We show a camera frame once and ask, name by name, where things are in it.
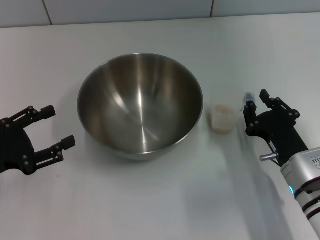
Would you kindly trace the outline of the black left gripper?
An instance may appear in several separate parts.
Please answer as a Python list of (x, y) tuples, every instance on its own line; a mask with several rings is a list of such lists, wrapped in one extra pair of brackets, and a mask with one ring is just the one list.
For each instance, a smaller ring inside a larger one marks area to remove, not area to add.
[(64, 160), (63, 151), (76, 145), (75, 137), (70, 135), (49, 148), (35, 153), (30, 138), (24, 128), (56, 115), (52, 105), (40, 111), (29, 106), (17, 114), (0, 121), (0, 172), (20, 170), (32, 175), (37, 170)]

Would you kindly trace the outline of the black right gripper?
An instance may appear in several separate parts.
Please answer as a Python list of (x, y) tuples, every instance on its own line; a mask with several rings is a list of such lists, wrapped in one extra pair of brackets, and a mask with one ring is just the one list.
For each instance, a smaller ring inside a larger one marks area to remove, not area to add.
[(295, 129), (300, 113), (281, 98), (270, 97), (266, 89), (260, 91), (259, 97), (271, 110), (256, 115), (256, 104), (254, 101), (247, 101), (243, 109), (245, 132), (250, 137), (265, 140), (271, 151), (277, 153), (279, 166), (283, 166), (293, 155), (308, 150)]

